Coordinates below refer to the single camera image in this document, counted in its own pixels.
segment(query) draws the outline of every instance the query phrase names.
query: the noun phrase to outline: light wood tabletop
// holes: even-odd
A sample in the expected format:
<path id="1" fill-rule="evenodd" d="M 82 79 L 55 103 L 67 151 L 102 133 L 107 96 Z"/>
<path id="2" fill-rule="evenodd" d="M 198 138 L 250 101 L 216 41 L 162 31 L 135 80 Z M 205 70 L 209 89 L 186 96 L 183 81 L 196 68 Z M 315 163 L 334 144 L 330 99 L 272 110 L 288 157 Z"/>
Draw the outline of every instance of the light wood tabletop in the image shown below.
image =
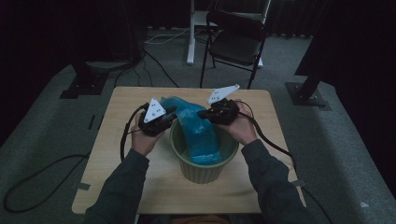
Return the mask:
<path id="1" fill-rule="evenodd" d="M 91 156 L 81 179 L 88 189 L 78 189 L 72 210 L 84 214 L 92 206 L 106 179 L 120 164 L 120 140 L 125 123 L 132 113 L 152 97 L 177 96 L 188 102 L 203 105 L 211 89 L 117 87 L 108 104 L 102 125 L 96 137 Z M 238 90 L 228 99 L 241 99 L 250 105 L 265 136 L 287 149 L 273 102 L 268 91 Z M 128 135 L 125 154 L 131 146 Z M 290 169 L 289 181 L 297 179 L 291 159 L 266 145 L 270 153 Z M 149 168 L 138 214 L 231 214 L 260 213 L 257 193 L 248 179 L 248 166 L 240 152 L 225 165 L 220 176 L 208 184 L 195 184 L 181 173 L 177 156 L 173 153 L 169 130 L 148 154 Z M 304 197 L 300 189 L 300 198 Z"/>

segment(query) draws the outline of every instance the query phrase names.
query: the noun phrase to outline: bucket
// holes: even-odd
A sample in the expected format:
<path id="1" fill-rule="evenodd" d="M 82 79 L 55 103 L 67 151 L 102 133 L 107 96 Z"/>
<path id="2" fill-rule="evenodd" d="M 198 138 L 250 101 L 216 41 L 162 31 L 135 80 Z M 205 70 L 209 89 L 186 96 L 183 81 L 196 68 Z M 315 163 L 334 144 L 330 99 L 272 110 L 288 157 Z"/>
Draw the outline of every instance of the bucket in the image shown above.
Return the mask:
<path id="1" fill-rule="evenodd" d="M 181 172 L 193 183 L 207 184 L 216 180 L 223 167 L 233 159 L 239 148 L 239 143 L 221 128 L 214 126 L 219 141 L 219 152 L 222 162 L 213 165 L 199 165 L 191 162 L 190 155 L 180 122 L 176 120 L 170 130 L 170 142 L 177 155 Z"/>

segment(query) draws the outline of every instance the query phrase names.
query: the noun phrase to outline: gray carpet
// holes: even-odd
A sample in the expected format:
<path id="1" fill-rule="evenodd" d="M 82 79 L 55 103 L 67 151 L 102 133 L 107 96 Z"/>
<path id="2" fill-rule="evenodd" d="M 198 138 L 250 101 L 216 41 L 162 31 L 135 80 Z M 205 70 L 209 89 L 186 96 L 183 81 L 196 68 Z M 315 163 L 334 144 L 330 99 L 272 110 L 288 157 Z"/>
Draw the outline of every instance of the gray carpet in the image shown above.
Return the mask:
<path id="1" fill-rule="evenodd" d="M 150 35 L 180 31 L 151 31 Z M 310 39 L 269 36 L 262 55 L 264 67 L 258 71 L 251 89 L 268 90 L 274 101 L 289 151 L 297 161 L 297 175 L 322 203 L 334 223 L 396 223 L 396 202 L 380 177 L 353 123 L 340 104 L 334 88 L 320 83 L 318 90 L 332 111 L 293 105 L 286 82 L 304 82 L 293 74 L 309 46 Z M 186 64 L 188 39 L 146 45 L 145 49 L 166 69 L 180 87 L 198 88 L 205 45 L 197 41 L 195 62 Z M 116 63 L 90 63 L 112 67 Z M 135 69 L 120 76 L 117 85 L 174 87 L 161 67 L 146 56 Z M 61 100 L 75 72 L 71 66 L 56 74 L 37 98 L 29 113 L 0 149 L 0 195 L 20 179 L 67 155 L 85 154 L 92 149 L 101 117 L 106 112 L 114 81 L 120 71 L 110 74 L 99 96 L 79 96 Z M 219 65 L 207 65 L 205 88 L 239 84 L 245 88 L 248 73 Z M 90 125 L 92 116 L 95 120 Z M 9 198 L 15 209 L 29 207 L 43 199 L 79 159 L 63 161 L 22 186 Z M 86 161 L 60 189 L 37 209 L 10 214 L 2 207 L 0 223 L 78 223 L 73 214 L 77 184 Z M 309 210 L 318 223 L 328 223 L 314 201 L 305 194 Z M 243 218 L 234 218 L 238 223 Z"/>

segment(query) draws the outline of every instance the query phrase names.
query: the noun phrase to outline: plastic bag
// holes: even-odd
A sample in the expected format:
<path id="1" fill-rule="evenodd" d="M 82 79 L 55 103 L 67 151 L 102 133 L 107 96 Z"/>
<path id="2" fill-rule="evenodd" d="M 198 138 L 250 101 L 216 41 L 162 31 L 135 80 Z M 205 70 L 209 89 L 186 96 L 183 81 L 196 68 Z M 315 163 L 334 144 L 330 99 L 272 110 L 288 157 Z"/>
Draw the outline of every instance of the plastic bag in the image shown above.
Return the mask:
<path id="1" fill-rule="evenodd" d="M 177 106 L 176 114 L 186 138 L 191 162 L 200 165 L 221 162 L 218 137 L 212 123 L 197 115 L 198 111 L 205 110 L 203 106 L 189 103 L 176 96 L 162 98 L 161 105 L 164 108 Z"/>

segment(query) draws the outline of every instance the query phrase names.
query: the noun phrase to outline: dark sleeve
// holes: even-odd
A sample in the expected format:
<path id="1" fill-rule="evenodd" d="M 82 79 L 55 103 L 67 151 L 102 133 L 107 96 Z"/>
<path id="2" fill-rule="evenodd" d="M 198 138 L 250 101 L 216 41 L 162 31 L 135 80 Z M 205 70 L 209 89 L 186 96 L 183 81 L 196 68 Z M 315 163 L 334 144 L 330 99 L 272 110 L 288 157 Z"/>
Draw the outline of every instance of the dark sleeve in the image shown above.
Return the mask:
<path id="1" fill-rule="evenodd" d="M 131 149 L 85 212 L 83 223 L 134 223 L 148 168 L 149 159 Z"/>
<path id="2" fill-rule="evenodd" d="M 242 148 L 253 188 L 266 223 L 316 223 L 288 180 L 288 167 L 271 156 L 261 140 Z"/>

